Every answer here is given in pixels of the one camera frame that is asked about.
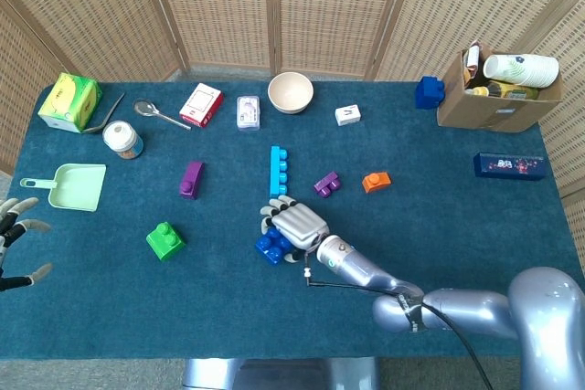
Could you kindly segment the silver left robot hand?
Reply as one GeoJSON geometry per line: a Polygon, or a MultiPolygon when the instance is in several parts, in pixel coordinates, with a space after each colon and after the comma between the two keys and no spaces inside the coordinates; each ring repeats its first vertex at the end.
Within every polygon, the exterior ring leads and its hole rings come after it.
{"type": "Polygon", "coordinates": [[[40,232],[50,230],[50,225],[41,220],[19,218],[38,202],[36,197],[23,200],[8,198],[0,201],[0,292],[33,286],[53,269],[53,264],[47,263],[25,276],[4,277],[3,265],[8,249],[29,230],[40,232]]]}

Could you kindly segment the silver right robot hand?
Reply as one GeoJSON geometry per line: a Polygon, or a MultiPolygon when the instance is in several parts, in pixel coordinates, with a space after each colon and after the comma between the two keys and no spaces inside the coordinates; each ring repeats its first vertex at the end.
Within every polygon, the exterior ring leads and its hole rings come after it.
{"type": "Polygon", "coordinates": [[[329,226],[319,215],[288,195],[270,199],[260,214],[262,233],[274,227],[292,243],[293,249],[287,250],[284,256],[289,263],[298,262],[307,250],[330,235],[329,226]]]}

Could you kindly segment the dark blue four-stud block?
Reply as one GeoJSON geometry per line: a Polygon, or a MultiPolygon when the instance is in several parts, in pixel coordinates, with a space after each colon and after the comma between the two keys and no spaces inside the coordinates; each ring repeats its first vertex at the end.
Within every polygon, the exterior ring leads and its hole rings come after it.
{"type": "Polygon", "coordinates": [[[445,99],[444,82],[437,77],[423,76],[415,89],[415,107],[421,110],[437,109],[445,99]]]}
{"type": "Polygon", "coordinates": [[[257,239],[255,248],[272,265],[293,262],[293,244],[275,227],[269,227],[257,239]]]}

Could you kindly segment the green two-stud rounded block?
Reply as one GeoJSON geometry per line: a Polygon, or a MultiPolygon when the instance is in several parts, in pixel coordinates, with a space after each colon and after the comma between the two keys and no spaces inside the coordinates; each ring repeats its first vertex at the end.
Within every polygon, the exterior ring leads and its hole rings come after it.
{"type": "Polygon", "coordinates": [[[167,260],[185,247],[186,243],[168,222],[159,223],[146,236],[146,241],[160,260],[167,260]]]}

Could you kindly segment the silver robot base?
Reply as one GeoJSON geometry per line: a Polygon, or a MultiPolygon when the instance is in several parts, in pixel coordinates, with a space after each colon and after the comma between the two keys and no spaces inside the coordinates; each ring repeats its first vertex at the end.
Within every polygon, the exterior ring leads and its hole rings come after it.
{"type": "Polygon", "coordinates": [[[382,390],[375,357],[188,359],[182,390],[382,390]]]}

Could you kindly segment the stack of paper cups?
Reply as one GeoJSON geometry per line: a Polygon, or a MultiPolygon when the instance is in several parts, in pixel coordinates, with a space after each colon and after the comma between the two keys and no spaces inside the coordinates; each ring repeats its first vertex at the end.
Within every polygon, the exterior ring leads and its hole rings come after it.
{"type": "Polygon", "coordinates": [[[484,62],[483,73],[488,79],[545,89],[557,79],[559,63],[536,54],[494,54],[484,62]]]}

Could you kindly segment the small purple two-stud block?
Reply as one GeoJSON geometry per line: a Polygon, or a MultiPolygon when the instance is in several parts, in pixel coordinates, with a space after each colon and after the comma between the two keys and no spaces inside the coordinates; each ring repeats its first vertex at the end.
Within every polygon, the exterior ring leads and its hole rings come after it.
{"type": "Polygon", "coordinates": [[[330,172],[314,184],[314,191],[322,198],[327,198],[341,188],[341,180],[336,172],[330,172]]]}

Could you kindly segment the light blue long block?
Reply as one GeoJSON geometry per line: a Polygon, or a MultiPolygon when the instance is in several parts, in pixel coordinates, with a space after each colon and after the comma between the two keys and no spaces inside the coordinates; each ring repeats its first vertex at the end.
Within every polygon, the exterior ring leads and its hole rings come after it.
{"type": "Polygon", "coordinates": [[[271,198],[286,195],[288,191],[288,152],[278,145],[271,147],[270,184],[271,198]]]}

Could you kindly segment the light green dustpan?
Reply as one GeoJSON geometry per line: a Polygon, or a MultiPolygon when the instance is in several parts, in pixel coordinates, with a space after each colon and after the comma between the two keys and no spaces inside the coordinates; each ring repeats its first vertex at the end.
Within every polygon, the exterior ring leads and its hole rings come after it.
{"type": "Polygon", "coordinates": [[[22,187],[48,189],[52,207],[95,212],[106,175],[105,164],[64,163],[52,179],[22,178],[22,187]]]}

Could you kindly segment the orange sloped one-stud block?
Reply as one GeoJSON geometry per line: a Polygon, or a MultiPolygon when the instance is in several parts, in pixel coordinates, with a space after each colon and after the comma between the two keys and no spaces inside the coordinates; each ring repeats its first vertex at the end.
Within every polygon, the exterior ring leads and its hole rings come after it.
{"type": "Polygon", "coordinates": [[[392,185],[392,180],[387,172],[371,173],[362,180],[362,185],[367,194],[376,192],[392,185]]]}

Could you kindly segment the purple sloped one-stud block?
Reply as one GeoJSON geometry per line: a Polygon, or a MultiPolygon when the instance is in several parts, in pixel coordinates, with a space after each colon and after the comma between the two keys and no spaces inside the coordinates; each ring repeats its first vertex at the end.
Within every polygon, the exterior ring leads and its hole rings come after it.
{"type": "Polygon", "coordinates": [[[204,168],[205,164],[200,161],[193,161],[187,165],[179,186],[179,194],[181,196],[188,199],[197,198],[199,182],[204,168]]]}

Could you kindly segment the small white box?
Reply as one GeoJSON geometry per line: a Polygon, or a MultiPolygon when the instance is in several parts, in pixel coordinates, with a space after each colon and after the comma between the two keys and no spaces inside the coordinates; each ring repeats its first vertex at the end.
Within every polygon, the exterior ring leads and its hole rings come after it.
{"type": "Polygon", "coordinates": [[[338,126],[344,126],[361,120],[361,112],[356,104],[340,107],[335,110],[335,120],[338,126]]]}

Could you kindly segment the clear plastic card case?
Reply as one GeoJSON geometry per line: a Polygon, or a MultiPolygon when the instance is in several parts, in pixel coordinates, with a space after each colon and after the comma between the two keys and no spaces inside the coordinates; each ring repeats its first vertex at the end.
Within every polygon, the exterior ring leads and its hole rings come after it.
{"type": "Polygon", "coordinates": [[[241,131],[260,128],[261,106],[258,96],[240,96],[237,99],[237,127],[241,131]]]}

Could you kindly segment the beige bowl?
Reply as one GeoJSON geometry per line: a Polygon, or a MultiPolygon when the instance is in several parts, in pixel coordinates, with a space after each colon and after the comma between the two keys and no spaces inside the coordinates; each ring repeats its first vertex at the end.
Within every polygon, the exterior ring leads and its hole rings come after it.
{"type": "Polygon", "coordinates": [[[275,76],[268,86],[268,97],[272,106],[285,114],[304,111],[313,96],[313,83],[298,72],[283,72],[275,76]]]}

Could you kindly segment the green yellow tissue box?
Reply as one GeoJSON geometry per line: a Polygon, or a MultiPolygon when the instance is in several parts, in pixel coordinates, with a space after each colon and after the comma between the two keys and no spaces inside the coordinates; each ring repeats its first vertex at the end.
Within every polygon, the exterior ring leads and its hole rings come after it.
{"type": "Polygon", "coordinates": [[[60,73],[37,115],[49,128],[82,133],[101,97],[95,79],[60,73]]]}

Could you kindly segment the white-lidded snack jar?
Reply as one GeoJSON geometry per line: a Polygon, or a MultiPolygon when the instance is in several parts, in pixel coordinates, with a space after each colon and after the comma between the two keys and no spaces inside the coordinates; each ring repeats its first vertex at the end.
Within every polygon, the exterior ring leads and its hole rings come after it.
{"type": "Polygon", "coordinates": [[[127,121],[113,121],[102,132],[106,145],[121,158],[130,160],[137,158],[144,149],[140,135],[127,121]]]}

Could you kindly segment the teal blue table cloth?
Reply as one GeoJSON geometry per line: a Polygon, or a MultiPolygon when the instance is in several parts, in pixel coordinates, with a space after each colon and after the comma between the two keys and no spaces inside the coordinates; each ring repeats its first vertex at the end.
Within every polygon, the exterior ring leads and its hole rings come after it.
{"type": "Polygon", "coordinates": [[[128,121],[144,151],[124,160],[99,135],[49,128],[32,116],[9,194],[35,196],[30,231],[11,246],[5,274],[52,263],[37,285],[0,293],[0,358],[308,358],[460,355],[445,331],[392,334],[372,317],[373,296],[339,289],[313,264],[270,264],[254,247],[269,195],[270,149],[288,154],[289,195],[310,206],[367,258],[426,291],[506,292],[531,267],[567,272],[585,289],[579,258],[552,176],[538,182],[479,178],[479,152],[544,155],[538,127],[506,134],[441,127],[415,107],[409,82],[318,82],[300,114],[261,103],[261,126],[236,125],[236,100],[265,97],[263,82],[223,82],[223,103],[206,128],[183,130],[133,110],[148,99],[176,115],[190,83],[107,83],[100,121],[128,121]],[[356,104],[361,120],[338,126],[335,110],[356,104]],[[179,186],[190,162],[205,164],[196,199],[179,186]],[[93,213],[52,207],[43,189],[64,163],[103,163],[93,213]],[[327,198],[314,184],[336,172],[327,198]],[[392,185],[367,194],[363,178],[387,172],[392,185]],[[160,260],[146,241],[168,222],[186,245],[160,260]]]}

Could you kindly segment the red and white box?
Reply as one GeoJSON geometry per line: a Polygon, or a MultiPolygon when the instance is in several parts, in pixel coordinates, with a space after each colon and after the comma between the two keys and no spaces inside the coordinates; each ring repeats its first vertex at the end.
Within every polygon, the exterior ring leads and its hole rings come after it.
{"type": "Polygon", "coordinates": [[[198,83],[179,111],[179,116],[199,128],[205,128],[217,112],[223,98],[221,90],[198,83]]]}

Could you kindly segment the metal spoon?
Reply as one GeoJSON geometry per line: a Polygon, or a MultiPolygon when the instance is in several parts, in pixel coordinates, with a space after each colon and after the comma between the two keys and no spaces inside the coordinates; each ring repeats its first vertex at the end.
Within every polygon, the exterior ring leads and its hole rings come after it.
{"type": "Polygon", "coordinates": [[[149,100],[136,100],[133,103],[133,109],[136,113],[144,116],[144,117],[156,117],[163,121],[167,121],[172,123],[173,125],[180,127],[184,130],[190,131],[191,127],[180,122],[174,120],[166,115],[164,115],[161,111],[157,109],[157,107],[149,100]]]}

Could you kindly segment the cardboard box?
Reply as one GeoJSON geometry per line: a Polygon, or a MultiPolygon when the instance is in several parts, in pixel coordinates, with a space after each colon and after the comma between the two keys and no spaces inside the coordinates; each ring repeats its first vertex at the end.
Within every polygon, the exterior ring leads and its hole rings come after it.
{"type": "Polygon", "coordinates": [[[442,77],[445,86],[445,99],[437,110],[437,122],[444,127],[464,128],[470,130],[488,130],[492,132],[523,132],[548,115],[564,100],[564,84],[561,75],[557,75],[552,84],[538,91],[532,100],[510,98],[506,95],[484,96],[471,93],[477,87],[486,87],[488,80],[483,75],[484,60],[494,51],[483,46],[480,49],[476,76],[465,80],[466,52],[456,53],[454,61],[442,77]]]}

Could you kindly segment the long dark blue box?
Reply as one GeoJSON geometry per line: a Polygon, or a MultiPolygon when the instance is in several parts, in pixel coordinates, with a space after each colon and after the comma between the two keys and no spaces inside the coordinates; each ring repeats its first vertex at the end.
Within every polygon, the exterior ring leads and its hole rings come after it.
{"type": "Polygon", "coordinates": [[[483,178],[539,181],[548,175],[548,162],[541,156],[477,153],[473,168],[483,178]]]}

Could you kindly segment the woven bamboo folding screen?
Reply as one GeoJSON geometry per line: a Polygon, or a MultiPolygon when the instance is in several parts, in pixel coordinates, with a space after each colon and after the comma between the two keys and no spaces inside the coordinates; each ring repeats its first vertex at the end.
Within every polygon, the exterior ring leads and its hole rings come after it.
{"type": "Polygon", "coordinates": [[[33,100],[63,71],[414,79],[473,40],[560,61],[565,99],[540,126],[585,270],[585,0],[0,0],[0,197],[33,100]]]}

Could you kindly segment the snack packets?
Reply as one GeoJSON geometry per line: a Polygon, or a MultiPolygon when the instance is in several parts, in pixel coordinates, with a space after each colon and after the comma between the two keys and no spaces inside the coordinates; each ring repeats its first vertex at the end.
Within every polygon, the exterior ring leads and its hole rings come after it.
{"type": "Polygon", "coordinates": [[[463,85],[467,88],[479,69],[481,43],[475,40],[463,54],[463,85]]]}

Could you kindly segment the yellow green drink bottle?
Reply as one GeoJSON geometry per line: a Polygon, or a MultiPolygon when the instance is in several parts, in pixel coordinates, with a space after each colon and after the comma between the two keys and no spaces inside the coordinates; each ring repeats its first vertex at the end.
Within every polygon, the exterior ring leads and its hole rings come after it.
{"type": "Polygon", "coordinates": [[[536,100],[539,95],[539,89],[496,80],[489,80],[484,85],[466,89],[465,92],[478,96],[511,100],[536,100]]]}

